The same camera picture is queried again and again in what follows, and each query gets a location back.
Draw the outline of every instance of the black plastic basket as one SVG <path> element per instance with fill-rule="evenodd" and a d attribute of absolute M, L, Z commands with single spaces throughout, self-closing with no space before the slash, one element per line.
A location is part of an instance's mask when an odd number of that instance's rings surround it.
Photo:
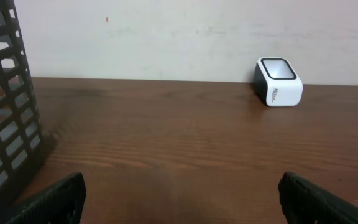
<path fill-rule="evenodd" d="M 0 209 L 37 172 L 43 137 L 13 0 L 0 0 Z"/>

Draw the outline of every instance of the white cube device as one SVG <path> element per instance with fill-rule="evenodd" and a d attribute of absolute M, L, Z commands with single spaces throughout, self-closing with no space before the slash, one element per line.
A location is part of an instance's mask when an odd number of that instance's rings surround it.
<path fill-rule="evenodd" d="M 254 74 L 254 89 L 267 106 L 295 106 L 302 97 L 303 84 L 283 58 L 260 58 Z"/>

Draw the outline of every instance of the white wall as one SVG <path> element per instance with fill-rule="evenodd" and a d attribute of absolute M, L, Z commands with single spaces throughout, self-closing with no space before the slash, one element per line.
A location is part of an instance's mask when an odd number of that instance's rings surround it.
<path fill-rule="evenodd" d="M 358 85 L 358 0 L 16 0 L 35 77 L 246 82 L 284 57 Z"/>

